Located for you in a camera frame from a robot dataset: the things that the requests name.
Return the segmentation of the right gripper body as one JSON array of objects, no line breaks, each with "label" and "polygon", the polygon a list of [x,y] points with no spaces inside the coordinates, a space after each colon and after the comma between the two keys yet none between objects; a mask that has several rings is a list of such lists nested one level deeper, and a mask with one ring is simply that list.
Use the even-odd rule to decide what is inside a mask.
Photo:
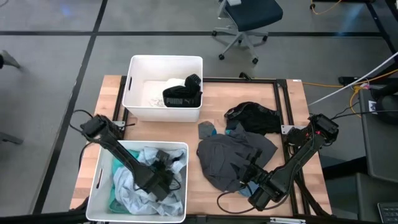
[{"label": "right gripper body", "polygon": [[264,169],[259,167],[257,164],[251,162],[246,166],[246,170],[242,176],[242,182],[254,182],[260,184],[264,181]]}]

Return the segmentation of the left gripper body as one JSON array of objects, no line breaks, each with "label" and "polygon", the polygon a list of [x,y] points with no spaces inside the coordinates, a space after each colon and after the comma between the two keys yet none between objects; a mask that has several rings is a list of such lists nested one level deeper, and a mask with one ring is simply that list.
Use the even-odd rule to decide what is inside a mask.
[{"label": "left gripper body", "polygon": [[165,151],[157,151],[152,167],[155,170],[166,170],[170,167],[170,154]]}]

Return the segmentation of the dark grey garment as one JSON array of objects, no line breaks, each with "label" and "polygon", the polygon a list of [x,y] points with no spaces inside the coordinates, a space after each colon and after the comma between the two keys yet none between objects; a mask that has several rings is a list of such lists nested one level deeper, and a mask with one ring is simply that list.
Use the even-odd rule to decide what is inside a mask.
[{"label": "dark grey garment", "polygon": [[247,156],[260,149],[256,164],[264,167],[277,150],[272,141],[250,133],[238,124],[229,134],[216,134],[198,143],[197,156],[205,178],[218,190],[235,192],[243,187],[242,175],[250,164]]}]

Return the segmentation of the teal blue garment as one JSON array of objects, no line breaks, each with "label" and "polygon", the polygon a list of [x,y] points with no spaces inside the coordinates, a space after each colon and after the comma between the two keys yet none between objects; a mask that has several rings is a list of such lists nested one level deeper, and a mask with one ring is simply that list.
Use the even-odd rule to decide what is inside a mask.
[{"label": "teal blue garment", "polygon": [[[112,160],[112,168],[111,168],[112,176],[114,176],[116,171],[122,166],[123,166],[123,164],[118,159],[116,159],[114,157]],[[129,210],[123,204],[120,204],[116,200],[114,191],[115,191],[115,185],[114,185],[114,183],[112,183],[111,191],[109,194],[109,200],[108,200],[109,210],[113,213],[129,213]]]}]

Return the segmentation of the grey sock with blue toe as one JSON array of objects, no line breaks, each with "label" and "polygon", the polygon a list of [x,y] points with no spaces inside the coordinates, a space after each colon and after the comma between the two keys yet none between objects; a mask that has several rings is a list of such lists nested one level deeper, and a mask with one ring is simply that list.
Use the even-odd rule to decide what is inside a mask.
[{"label": "grey sock with blue toe", "polygon": [[213,135],[216,135],[216,129],[213,123],[209,121],[204,121],[198,124],[198,137],[199,139],[206,139]]}]

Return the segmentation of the light blue sock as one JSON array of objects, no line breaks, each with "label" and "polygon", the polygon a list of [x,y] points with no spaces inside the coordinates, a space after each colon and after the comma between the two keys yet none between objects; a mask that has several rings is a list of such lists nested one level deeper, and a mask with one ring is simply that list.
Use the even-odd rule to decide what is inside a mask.
[{"label": "light blue sock", "polygon": [[239,190],[239,194],[243,197],[250,197],[257,189],[258,185],[254,182],[249,182],[245,188]]}]

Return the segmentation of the black garment with grey band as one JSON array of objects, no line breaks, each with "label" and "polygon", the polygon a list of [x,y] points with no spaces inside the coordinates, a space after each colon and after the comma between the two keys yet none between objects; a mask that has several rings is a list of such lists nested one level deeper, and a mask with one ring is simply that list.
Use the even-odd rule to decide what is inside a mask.
[{"label": "black garment with grey band", "polygon": [[247,101],[229,109],[225,114],[226,129],[240,124],[245,131],[261,135],[281,133],[280,113],[259,103]]}]

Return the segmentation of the black Puma garment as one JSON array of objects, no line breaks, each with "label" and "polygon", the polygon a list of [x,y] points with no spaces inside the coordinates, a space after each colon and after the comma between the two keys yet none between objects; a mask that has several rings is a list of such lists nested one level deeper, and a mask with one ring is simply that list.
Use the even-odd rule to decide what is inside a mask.
[{"label": "black Puma garment", "polygon": [[184,86],[166,88],[162,92],[164,105],[172,108],[197,108],[201,105],[201,78],[192,74],[185,79]]}]

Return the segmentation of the white garment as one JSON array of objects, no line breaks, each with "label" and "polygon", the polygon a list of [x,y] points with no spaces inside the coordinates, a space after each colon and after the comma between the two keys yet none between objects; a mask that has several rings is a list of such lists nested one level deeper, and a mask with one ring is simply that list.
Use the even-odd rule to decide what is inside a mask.
[{"label": "white garment", "polygon": [[174,86],[185,86],[185,80],[171,78],[167,81],[145,81],[141,105],[145,107],[165,107],[163,91]]}]

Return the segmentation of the white woven-pattern plastic basket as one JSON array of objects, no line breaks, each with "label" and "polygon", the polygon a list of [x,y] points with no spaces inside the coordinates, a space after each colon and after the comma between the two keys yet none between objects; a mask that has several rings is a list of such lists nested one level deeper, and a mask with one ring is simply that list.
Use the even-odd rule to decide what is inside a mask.
[{"label": "white woven-pattern plastic basket", "polygon": [[194,123],[200,116],[197,108],[145,107],[141,105],[145,81],[186,79],[197,74],[203,78],[203,59],[186,55],[135,55],[131,58],[122,104],[139,121]]},{"label": "white woven-pattern plastic basket", "polygon": [[174,217],[161,215],[132,215],[130,213],[113,213],[109,209],[108,200],[113,184],[111,172],[112,160],[113,155],[108,150],[101,148],[86,209],[86,218],[88,220],[122,224],[171,224],[181,223],[185,220],[187,214],[188,166],[183,167],[180,171],[182,175],[180,196],[183,202],[183,213],[181,215]]}]

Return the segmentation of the dark grey desk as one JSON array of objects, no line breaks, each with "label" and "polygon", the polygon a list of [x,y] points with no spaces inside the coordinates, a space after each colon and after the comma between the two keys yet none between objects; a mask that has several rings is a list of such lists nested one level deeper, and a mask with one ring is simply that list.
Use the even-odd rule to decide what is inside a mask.
[{"label": "dark grey desk", "polygon": [[398,126],[381,121],[369,112],[373,102],[369,90],[359,92],[368,174],[371,177],[398,183]]},{"label": "dark grey desk", "polygon": [[358,218],[362,221],[382,222],[379,203],[398,202],[398,184],[357,173],[356,190]]}]

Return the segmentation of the office chair with grey base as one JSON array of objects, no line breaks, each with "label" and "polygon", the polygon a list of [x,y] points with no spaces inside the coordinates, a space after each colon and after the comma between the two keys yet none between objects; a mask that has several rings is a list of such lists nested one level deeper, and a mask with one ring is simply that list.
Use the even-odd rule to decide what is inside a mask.
[{"label": "office chair with grey base", "polygon": [[234,35],[234,39],[219,54],[218,58],[224,60],[225,53],[236,43],[245,43],[252,55],[252,63],[257,64],[257,55],[250,36],[261,37],[266,42],[268,32],[257,30],[280,21],[283,17],[283,9],[276,0],[217,0],[219,4],[218,19],[228,18],[232,24],[226,27],[215,27],[211,35],[218,33]]}]

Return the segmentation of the black computer keyboard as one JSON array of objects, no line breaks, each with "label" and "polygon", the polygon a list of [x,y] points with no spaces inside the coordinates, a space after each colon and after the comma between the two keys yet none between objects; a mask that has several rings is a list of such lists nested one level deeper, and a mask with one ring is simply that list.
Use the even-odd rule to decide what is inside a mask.
[{"label": "black computer keyboard", "polygon": [[398,224],[398,202],[382,202],[377,207],[383,224]]}]

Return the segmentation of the grey furniture leg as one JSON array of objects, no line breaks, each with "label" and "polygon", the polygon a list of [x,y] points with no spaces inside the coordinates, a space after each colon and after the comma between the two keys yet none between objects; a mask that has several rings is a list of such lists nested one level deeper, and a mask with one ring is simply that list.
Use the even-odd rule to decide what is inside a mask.
[{"label": "grey furniture leg", "polygon": [[13,144],[22,144],[23,140],[19,139],[15,136],[0,132],[0,141],[1,142],[11,142]]}]

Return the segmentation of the black aluminium table frame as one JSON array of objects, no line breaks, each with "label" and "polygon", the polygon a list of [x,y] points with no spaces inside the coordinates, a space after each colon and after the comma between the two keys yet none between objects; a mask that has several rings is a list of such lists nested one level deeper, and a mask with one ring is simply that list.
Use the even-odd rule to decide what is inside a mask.
[{"label": "black aluminium table frame", "polygon": [[[228,194],[217,200],[221,193],[203,176],[200,161],[196,155],[199,143],[197,123],[139,121],[121,104],[127,78],[121,75],[107,75],[102,87],[109,88],[114,118],[127,123],[124,139],[134,141],[184,142],[188,145],[187,219],[203,218],[249,218],[282,216],[289,217],[308,209],[299,189],[281,206],[272,210],[239,214],[249,208],[247,198],[239,194]],[[226,127],[224,114],[232,107],[245,101],[253,101],[273,110],[280,110],[284,124],[306,126],[309,112],[302,82],[295,80],[242,78],[205,78],[203,105],[199,122],[210,121],[218,133]]]}]

